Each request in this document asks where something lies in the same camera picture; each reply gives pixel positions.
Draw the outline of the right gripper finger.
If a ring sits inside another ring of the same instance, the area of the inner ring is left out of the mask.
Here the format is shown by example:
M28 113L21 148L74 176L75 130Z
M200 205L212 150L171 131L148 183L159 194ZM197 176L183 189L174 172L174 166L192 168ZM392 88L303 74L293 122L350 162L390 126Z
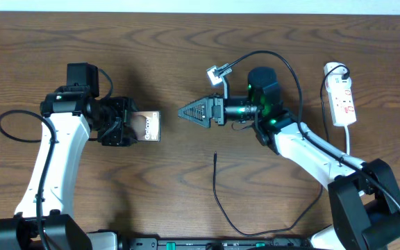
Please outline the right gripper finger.
M198 100L192 101L182 108L183 113L211 113L214 100L220 97L218 93L204 96Z
M189 104L178 110L178 117L194 122L204 128L210 127L210 118L203 104Z

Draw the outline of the Samsung Galaxy smartphone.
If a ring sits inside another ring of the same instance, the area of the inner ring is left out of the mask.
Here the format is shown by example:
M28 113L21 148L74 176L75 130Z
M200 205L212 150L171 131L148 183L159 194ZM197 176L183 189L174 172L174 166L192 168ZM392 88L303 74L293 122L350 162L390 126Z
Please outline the Samsung Galaxy smartphone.
M159 142L161 135L160 111L133 112L131 127L138 141Z

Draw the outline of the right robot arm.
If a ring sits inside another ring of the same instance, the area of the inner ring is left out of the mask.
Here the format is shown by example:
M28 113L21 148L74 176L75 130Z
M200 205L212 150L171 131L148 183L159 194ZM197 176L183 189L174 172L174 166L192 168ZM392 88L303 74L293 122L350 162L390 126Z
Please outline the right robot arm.
M365 162L340 151L314 134L283 106L277 75L271 67L248 74L248 95L232 97L226 75L232 69L211 67L212 94L178 110L178 116L202 127L212 122L251 122L259 143L298 164L328 192L333 223L306 239L313 249L386 249L400 238L400 189L391 167L380 159Z

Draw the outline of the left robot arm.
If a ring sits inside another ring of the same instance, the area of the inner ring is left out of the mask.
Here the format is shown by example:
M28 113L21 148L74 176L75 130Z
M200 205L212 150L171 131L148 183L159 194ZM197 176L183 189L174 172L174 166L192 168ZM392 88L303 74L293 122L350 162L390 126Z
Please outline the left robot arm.
M86 233L74 220L74 188L92 131L103 146L136 143L131 98L99 97L89 87L59 87L40 104L42 139L15 214L0 219L0 249L125 249L117 231Z

